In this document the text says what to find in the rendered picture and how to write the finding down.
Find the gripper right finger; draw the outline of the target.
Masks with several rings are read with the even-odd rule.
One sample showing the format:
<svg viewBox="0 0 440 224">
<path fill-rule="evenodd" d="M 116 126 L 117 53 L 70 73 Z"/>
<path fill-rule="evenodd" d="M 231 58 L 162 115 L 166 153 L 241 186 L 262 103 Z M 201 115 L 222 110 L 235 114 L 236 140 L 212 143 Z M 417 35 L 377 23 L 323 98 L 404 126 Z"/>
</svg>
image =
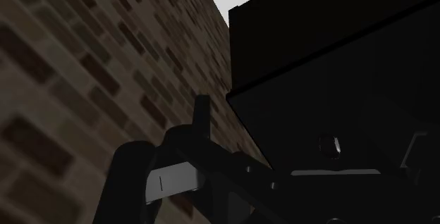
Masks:
<svg viewBox="0 0 440 224">
<path fill-rule="evenodd" d="M 405 152 L 401 168 L 417 191 L 412 206 L 418 224 L 440 224 L 440 134 L 416 132 Z"/>
</svg>

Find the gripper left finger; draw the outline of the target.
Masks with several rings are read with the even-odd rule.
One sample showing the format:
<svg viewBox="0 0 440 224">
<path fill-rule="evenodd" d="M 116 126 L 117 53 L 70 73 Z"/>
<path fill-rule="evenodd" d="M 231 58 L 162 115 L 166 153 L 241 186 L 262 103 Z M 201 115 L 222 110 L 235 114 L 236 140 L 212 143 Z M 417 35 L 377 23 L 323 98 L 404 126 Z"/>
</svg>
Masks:
<svg viewBox="0 0 440 224">
<path fill-rule="evenodd" d="M 198 95 L 191 124 L 168 129 L 161 145 L 117 148 L 92 224 L 155 224 L 162 200 L 179 194 L 210 224 L 279 224 L 263 202 L 266 167 L 211 141 L 209 119 L 210 98 Z"/>
</svg>

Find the black cabinet with round knob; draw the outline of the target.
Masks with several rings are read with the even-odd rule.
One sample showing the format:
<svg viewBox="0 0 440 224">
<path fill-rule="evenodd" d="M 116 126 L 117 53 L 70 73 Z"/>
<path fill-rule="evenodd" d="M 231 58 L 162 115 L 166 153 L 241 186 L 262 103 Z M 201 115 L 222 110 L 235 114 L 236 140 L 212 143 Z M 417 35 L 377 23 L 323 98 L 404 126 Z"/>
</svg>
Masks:
<svg viewBox="0 0 440 224">
<path fill-rule="evenodd" d="M 249 0 L 226 99 L 276 171 L 395 168 L 440 132 L 440 0 Z"/>
</svg>

